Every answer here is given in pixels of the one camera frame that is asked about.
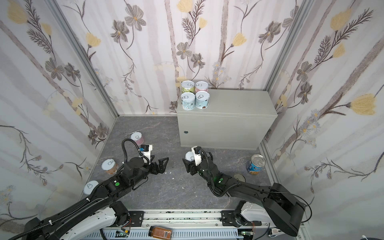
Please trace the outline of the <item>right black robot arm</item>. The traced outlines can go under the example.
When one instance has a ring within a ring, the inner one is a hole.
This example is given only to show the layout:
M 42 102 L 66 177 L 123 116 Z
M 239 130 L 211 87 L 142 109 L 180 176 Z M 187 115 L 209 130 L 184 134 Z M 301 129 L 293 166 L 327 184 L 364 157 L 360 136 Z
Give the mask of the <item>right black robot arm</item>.
M 220 172 L 213 155 L 201 147 L 193 148 L 194 159 L 183 159 L 187 173 L 199 174 L 210 191 L 218 198 L 228 195 L 261 206 L 275 226 L 283 233 L 297 237 L 308 202 L 290 193 L 283 185 L 258 186 L 237 180 Z

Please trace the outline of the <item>green label can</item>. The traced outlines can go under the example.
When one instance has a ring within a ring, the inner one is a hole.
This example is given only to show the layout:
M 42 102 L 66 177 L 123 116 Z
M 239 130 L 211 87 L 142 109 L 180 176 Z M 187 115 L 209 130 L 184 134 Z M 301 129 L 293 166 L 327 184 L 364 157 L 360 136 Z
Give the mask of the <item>green label can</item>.
M 193 81 L 183 81 L 181 83 L 181 91 L 183 93 L 195 93 L 195 83 Z

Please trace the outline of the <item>pink label can front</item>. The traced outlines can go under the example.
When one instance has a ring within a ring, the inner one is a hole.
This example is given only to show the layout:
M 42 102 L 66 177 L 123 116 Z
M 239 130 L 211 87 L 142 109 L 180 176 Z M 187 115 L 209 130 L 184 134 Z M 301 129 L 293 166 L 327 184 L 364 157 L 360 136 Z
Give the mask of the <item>pink label can front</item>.
M 195 83 L 195 93 L 201 92 L 201 91 L 208 92 L 208 90 L 209 90 L 209 84 L 207 82 L 199 81 Z

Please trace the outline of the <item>pink label can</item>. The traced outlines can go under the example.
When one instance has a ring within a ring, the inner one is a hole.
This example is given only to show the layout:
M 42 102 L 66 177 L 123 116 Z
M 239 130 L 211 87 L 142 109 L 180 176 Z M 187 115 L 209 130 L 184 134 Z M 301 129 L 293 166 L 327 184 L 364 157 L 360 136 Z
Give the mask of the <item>pink label can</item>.
M 134 132 L 131 134 L 131 140 L 133 140 L 137 145 L 144 144 L 144 136 L 141 132 Z
M 209 84 L 207 82 L 199 81 L 195 83 L 195 93 L 201 92 L 201 91 L 208 92 L 208 90 L 209 90 Z

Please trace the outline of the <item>teal can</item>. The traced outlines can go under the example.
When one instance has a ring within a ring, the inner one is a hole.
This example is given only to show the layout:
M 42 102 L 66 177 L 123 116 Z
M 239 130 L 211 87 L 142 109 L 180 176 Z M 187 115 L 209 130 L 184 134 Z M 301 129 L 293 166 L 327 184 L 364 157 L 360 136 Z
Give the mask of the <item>teal can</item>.
M 195 106 L 198 109 L 206 109 L 209 106 L 210 94 L 206 91 L 199 91 L 195 94 Z
M 195 94 L 191 92 L 185 92 L 181 95 L 182 107 L 185 111 L 191 111 L 195 108 Z
M 185 159 L 189 162 L 193 162 L 195 160 L 194 152 L 189 151 L 185 154 Z

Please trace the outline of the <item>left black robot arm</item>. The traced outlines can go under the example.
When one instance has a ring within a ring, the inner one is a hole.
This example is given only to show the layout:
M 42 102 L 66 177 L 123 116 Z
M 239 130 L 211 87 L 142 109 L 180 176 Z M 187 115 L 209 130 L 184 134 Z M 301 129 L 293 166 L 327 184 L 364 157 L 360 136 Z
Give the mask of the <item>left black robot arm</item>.
M 138 145 L 132 139 L 122 140 L 124 161 L 117 172 L 97 184 L 84 199 L 44 220 L 34 218 L 14 240 L 77 240 L 105 227 L 132 224 L 129 210 L 120 201 L 137 190 L 149 175 L 163 174 L 169 158 L 154 161 L 152 147 Z

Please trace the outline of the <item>pink label can back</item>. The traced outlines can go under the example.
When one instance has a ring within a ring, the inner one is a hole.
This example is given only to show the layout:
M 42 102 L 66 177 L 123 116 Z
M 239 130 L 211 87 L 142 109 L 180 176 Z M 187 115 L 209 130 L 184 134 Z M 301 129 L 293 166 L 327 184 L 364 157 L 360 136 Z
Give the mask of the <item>pink label can back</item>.
M 144 144 L 144 136 L 141 132 L 134 132 L 131 134 L 131 140 L 133 140 L 137 145 Z

